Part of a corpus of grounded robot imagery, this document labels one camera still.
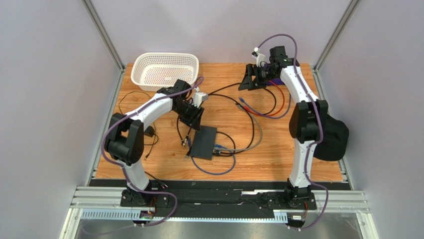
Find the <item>black network switch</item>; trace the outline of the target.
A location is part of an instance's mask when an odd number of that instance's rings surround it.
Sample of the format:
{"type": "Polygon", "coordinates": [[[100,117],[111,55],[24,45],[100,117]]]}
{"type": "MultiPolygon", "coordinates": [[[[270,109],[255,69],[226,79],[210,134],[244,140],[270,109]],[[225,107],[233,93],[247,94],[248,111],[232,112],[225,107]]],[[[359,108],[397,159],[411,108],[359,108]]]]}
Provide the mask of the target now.
{"type": "Polygon", "coordinates": [[[196,131],[191,144],[190,156],[205,160],[212,160],[217,128],[202,125],[196,131]]]}

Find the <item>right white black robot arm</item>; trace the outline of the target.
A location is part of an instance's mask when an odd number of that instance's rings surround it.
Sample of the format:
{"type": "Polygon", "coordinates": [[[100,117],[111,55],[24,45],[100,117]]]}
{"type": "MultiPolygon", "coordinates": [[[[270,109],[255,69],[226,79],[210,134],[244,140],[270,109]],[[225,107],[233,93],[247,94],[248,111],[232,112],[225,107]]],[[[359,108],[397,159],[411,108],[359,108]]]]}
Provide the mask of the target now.
{"type": "Polygon", "coordinates": [[[265,55],[258,47],[254,48],[252,57],[256,63],[246,65],[245,75],[238,89],[262,89],[267,82],[279,78],[295,102],[289,122],[289,132],[295,144],[294,162],[288,185],[279,194],[279,200],[288,208],[302,207],[312,197],[309,171],[314,150],[323,140],[328,104],[313,93],[297,60],[287,56],[284,46],[270,49],[269,63],[265,63],[265,55]]]}

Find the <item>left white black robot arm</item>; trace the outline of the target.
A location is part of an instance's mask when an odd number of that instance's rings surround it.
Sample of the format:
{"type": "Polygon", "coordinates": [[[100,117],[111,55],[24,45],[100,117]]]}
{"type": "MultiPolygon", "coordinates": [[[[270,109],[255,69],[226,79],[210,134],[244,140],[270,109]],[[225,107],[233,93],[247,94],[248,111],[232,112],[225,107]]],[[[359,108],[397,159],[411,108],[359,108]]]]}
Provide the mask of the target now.
{"type": "Polygon", "coordinates": [[[142,162],[144,151],[144,133],[157,119],[170,111],[180,117],[182,123],[200,131],[201,117],[206,94],[198,90],[203,77],[196,83],[178,79],[171,87],[161,88],[142,106],[125,113],[112,115],[109,127],[102,138],[101,154],[104,159],[119,166],[127,181],[123,195],[141,206],[147,206],[152,200],[151,183],[142,162]]]}

